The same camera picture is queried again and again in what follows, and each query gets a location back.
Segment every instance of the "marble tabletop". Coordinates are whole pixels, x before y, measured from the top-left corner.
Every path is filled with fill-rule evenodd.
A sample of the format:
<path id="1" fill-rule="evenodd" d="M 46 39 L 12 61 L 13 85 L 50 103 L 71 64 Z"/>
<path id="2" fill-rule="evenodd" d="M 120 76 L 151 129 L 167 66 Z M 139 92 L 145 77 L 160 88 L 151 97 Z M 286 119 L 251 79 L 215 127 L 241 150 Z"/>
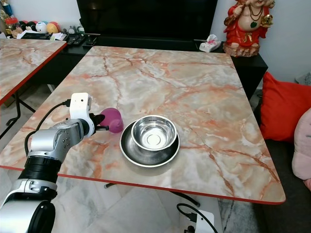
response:
<path id="1" fill-rule="evenodd" d="M 65 46 L 65 41 L 0 39 L 0 104 Z"/>
<path id="2" fill-rule="evenodd" d="M 93 47 L 0 154 L 21 170 L 24 138 L 54 105 L 75 92 L 92 97 L 91 112 L 120 110 L 124 125 L 146 115 L 175 124 L 179 153 L 156 168 L 121 153 L 121 133 L 96 132 L 71 148 L 60 176 L 121 183 L 249 202 L 280 204 L 285 194 L 229 55 Z M 69 117 L 60 107 L 42 129 Z"/>

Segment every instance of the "floor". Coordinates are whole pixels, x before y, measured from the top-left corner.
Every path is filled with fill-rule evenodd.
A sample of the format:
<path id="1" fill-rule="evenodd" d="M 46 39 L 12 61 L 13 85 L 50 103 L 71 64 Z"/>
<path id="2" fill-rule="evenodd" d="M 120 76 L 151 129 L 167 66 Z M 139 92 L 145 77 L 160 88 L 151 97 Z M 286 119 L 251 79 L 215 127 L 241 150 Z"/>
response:
<path id="1" fill-rule="evenodd" d="M 21 99 L 38 108 L 51 92 L 46 85 L 32 86 Z M 21 105 L 22 116 L 0 140 L 0 151 L 7 145 L 32 113 Z M 1 106 L 0 132 L 8 119 L 16 114 L 15 105 Z M 20 172 L 0 168 L 0 203 L 9 192 Z M 189 203 L 161 190 L 115 185 L 104 189 L 104 183 L 71 178 L 58 178 L 58 196 L 53 200 L 56 219 L 53 232 L 68 233 L 183 233 L 193 225 L 176 209 L 178 203 Z M 193 196 L 201 209 L 211 211 L 208 197 Z M 256 206 L 240 201 L 218 200 L 221 222 L 216 229 L 224 233 L 263 233 L 261 216 Z"/>

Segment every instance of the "black cable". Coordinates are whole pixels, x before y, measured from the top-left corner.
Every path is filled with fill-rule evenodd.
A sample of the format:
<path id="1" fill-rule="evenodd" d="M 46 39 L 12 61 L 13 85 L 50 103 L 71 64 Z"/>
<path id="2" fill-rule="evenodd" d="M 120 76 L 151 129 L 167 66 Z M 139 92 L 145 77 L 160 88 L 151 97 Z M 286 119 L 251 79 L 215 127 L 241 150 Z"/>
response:
<path id="1" fill-rule="evenodd" d="M 201 213 L 200 211 L 198 211 L 196 208 L 192 207 L 191 205 L 184 204 L 184 203 L 179 203 L 179 204 L 177 204 L 177 206 L 176 206 L 176 207 L 177 207 L 177 210 L 178 210 L 180 213 L 182 213 L 184 216 L 186 216 L 186 217 L 190 217 L 190 214 L 187 214 L 187 213 L 183 212 L 183 211 L 179 208 L 180 206 L 186 206 L 186 207 L 188 207 L 188 208 L 194 210 L 195 212 L 197 212 L 197 213 L 210 225 L 210 227 L 213 229 L 213 231 L 214 231 L 215 233 L 218 233 L 217 230 L 216 230 L 216 228 L 213 226 L 213 224 L 211 224 L 211 222 L 204 216 L 204 214 L 202 214 L 202 213 Z"/>
<path id="2" fill-rule="evenodd" d="M 55 105 L 53 108 L 51 108 L 46 114 L 45 116 L 41 119 L 41 121 L 39 122 L 37 128 L 35 129 L 35 131 L 32 131 L 30 132 L 29 134 L 27 134 L 27 136 L 25 137 L 25 141 L 24 141 L 24 147 L 25 147 L 25 152 L 26 152 L 26 156 L 28 155 L 28 139 L 31 135 L 33 135 L 35 132 L 37 132 L 41 125 L 43 124 L 44 120 L 49 116 L 49 114 L 55 109 L 55 108 L 58 108 L 59 106 L 62 106 L 62 105 L 66 105 L 67 107 L 70 106 L 70 99 L 66 100 L 65 102 L 62 102 L 62 103 L 59 103 L 57 105 Z"/>

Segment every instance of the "tv screen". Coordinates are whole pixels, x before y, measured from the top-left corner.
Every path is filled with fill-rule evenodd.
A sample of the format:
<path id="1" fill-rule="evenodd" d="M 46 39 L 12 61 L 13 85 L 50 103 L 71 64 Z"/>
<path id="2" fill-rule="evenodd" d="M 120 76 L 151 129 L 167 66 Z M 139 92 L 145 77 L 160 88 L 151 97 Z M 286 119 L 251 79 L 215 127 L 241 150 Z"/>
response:
<path id="1" fill-rule="evenodd" d="M 206 39 L 217 0 L 77 0 L 86 33 Z"/>

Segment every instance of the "red figurine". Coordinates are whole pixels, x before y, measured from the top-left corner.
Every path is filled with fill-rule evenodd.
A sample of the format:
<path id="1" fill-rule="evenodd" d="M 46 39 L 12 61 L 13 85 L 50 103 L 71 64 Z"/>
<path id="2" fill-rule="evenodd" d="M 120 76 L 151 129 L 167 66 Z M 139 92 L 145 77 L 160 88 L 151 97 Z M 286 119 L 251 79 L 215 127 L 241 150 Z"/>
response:
<path id="1" fill-rule="evenodd" d="M 274 0 L 236 0 L 224 24 L 227 26 L 227 41 L 224 51 L 234 57 L 251 57 L 259 52 L 259 37 L 266 38 L 273 17 L 269 9 Z"/>

